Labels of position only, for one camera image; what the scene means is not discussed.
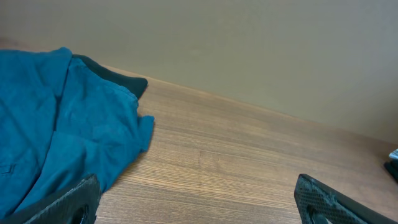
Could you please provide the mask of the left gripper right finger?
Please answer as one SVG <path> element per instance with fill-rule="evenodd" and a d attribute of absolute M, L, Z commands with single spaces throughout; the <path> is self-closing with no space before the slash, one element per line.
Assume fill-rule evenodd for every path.
<path fill-rule="evenodd" d="M 397 224 L 307 174 L 298 176 L 294 198 L 303 224 Z"/>

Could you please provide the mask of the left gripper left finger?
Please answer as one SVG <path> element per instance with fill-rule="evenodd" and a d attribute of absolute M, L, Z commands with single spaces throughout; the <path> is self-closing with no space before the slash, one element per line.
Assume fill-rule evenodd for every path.
<path fill-rule="evenodd" d="M 101 200 L 96 175 L 88 175 L 1 220 L 1 224 L 94 224 Z"/>

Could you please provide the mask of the navy blue shorts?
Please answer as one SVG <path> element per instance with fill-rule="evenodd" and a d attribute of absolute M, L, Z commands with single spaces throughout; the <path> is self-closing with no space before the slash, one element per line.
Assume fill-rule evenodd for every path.
<path fill-rule="evenodd" d="M 1 217 L 95 174 L 111 188 L 149 148 L 154 118 L 62 47 L 1 51 Z"/>

